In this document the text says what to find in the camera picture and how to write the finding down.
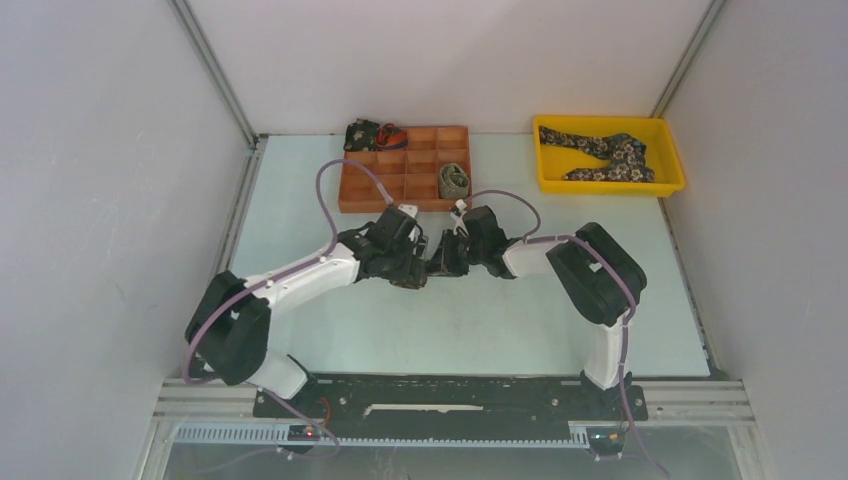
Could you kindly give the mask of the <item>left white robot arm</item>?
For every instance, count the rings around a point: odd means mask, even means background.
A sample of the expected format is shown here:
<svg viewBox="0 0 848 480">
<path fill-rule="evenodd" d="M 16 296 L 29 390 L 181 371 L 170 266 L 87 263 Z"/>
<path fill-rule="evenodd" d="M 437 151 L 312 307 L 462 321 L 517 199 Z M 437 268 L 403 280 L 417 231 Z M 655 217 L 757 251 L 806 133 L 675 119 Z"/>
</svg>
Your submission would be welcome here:
<svg viewBox="0 0 848 480">
<path fill-rule="evenodd" d="M 269 349 L 273 321 L 331 290 L 368 279 L 402 288 L 426 283 L 427 238 L 411 204 L 390 205 L 374 222 L 340 232 L 324 250 L 261 275 L 229 270 L 213 277 L 185 331 L 199 356 L 227 385 L 250 383 L 277 395 L 292 416 L 316 403 L 310 372 L 292 355 Z"/>
</svg>

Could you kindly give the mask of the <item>green orange patterned tie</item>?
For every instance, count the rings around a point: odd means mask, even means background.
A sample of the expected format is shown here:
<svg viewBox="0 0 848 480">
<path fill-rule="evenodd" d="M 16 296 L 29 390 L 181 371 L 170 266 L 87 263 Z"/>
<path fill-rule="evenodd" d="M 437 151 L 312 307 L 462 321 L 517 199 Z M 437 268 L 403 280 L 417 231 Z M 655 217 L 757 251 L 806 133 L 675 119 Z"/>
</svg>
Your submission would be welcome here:
<svg viewBox="0 0 848 480">
<path fill-rule="evenodd" d="M 409 276 L 398 282 L 398 286 L 404 289 L 419 290 L 426 286 L 428 277 L 426 274 L 420 276 Z"/>
</svg>

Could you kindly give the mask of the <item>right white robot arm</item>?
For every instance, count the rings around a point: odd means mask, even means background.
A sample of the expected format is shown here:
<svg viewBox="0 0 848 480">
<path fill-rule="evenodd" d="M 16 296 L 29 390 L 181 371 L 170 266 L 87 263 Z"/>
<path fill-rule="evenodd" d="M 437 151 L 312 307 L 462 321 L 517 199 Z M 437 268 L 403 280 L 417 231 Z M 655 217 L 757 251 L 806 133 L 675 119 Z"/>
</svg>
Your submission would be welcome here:
<svg viewBox="0 0 848 480">
<path fill-rule="evenodd" d="M 629 324 L 648 281 L 642 267 L 596 222 L 573 234 L 509 238 L 494 211 L 480 206 L 451 212 L 455 226 L 442 233 L 426 263 L 429 276 L 462 277 L 482 266 L 513 280 L 553 274 L 577 312 L 591 324 L 590 351 L 581 371 L 585 411 L 606 418 L 622 403 L 628 382 Z"/>
</svg>

